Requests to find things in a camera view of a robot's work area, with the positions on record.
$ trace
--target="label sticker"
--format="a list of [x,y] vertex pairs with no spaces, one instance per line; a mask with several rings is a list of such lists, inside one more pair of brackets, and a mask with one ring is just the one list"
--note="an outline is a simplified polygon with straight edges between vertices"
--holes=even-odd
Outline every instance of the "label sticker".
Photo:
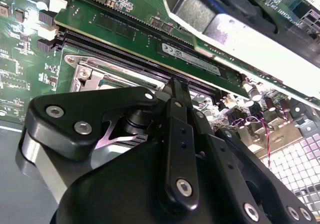
[[198,59],[198,58],[196,58],[196,57],[194,57],[192,55],[189,55],[189,54],[187,54],[185,52],[182,52],[182,51],[180,51],[180,50],[178,50],[178,49],[176,49],[176,48],[174,48],[174,47],[172,47],[170,45],[167,45],[167,44],[163,43],[162,44],[162,50],[164,52],[166,52],[167,54],[170,54],[170,55],[175,56],[175,57],[177,57],[179,59],[182,59],[182,60],[184,60],[184,61],[186,61],[186,62],[188,62],[188,63],[190,63],[192,65],[195,65],[195,66],[197,66],[197,67],[199,67],[201,69],[207,70],[207,71],[209,71],[209,72],[211,72],[211,73],[213,73],[215,75],[221,76],[220,70],[216,66],[211,65],[211,64],[209,64],[209,63],[207,63],[207,62],[205,62],[203,60],[200,60],[200,59]]

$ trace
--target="gray surface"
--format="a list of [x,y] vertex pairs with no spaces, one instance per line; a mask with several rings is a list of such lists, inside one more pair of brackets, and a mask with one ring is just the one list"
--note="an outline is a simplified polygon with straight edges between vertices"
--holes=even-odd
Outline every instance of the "gray surface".
[[20,135],[0,129],[0,223],[49,224],[57,204],[48,189],[18,169]]

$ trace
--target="white connector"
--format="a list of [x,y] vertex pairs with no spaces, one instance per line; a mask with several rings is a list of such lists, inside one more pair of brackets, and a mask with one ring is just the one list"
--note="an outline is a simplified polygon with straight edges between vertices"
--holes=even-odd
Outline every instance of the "white connector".
[[50,26],[39,26],[38,28],[38,36],[46,39],[46,40],[53,40],[55,36],[58,34],[58,27],[56,25]]
[[59,13],[60,10],[66,9],[67,4],[65,0],[50,0],[49,11]]

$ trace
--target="perforated metal panel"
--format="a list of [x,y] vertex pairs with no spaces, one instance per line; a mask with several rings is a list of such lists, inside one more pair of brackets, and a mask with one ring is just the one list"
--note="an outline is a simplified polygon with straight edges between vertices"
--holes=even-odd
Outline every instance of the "perforated metal panel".
[[[271,154],[271,171],[320,221],[320,135]],[[267,158],[262,162],[267,166]]]

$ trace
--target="screw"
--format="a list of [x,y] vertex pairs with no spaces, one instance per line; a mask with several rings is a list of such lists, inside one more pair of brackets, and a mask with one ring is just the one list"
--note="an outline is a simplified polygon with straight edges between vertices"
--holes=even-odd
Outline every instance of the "screw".
[[72,57],[67,57],[67,61],[69,62],[69,63],[74,63],[75,61],[74,61],[74,58],[72,58]]
[[90,77],[90,73],[86,70],[86,69],[81,69],[79,71],[79,76],[84,79],[87,80]]
[[196,115],[199,116],[200,118],[203,118],[203,117],[204,117],[204,115],[203,115],[200,111],[198,111],[198,112],[196,113]]
[[177,105],[178,107],[182,107],[182,104],[180,104],[178,101],[175,102],[175,105]]
[[148,99],[152,100],[153,96],[151,94],[145,93],[144,96],[146,96]]
[[74,126],[74,130],[80,135],[89,135],[92,132],[92,127],[84,121],[78,121]]
[[295,220],[299,220],[299,219],[300,219],[300,217],[299,217],[299,215],[298,215],[298,213],[296,212],[295,209],[293,209],[291,206],[288,206],[287,209],[288,209],[289,213],[291,214],[291,216],[292,216]]
[[48,114],[48,116],[51,116],[53,118],[60,118],[65,114],[64,110],[56,105],[50,105],[46,108],[45,111]]
[[311,216],[310,214],[303,208],[300,208],[300,211],[302,212],[302,214],[304,215],[305,219],[307,220],[311,220]]
[[245,209],[247,215],[254,221],[258,221],[259,220],[259,214],[256,211],[256,209],[250,205],[249,203],[245,203],[243,205],[243,208]]
[[224,133],[225,133],[225,135],[226,135],[227,137],[232,138],[232,135],[231,135],[231,133],[230,133],[229,131],[225,130]]
[[187,182],[184,179],[179,179],[176,181],[176,185],[180,193],[186,197],[191,196],[192,194],[192,188],[189,182]]

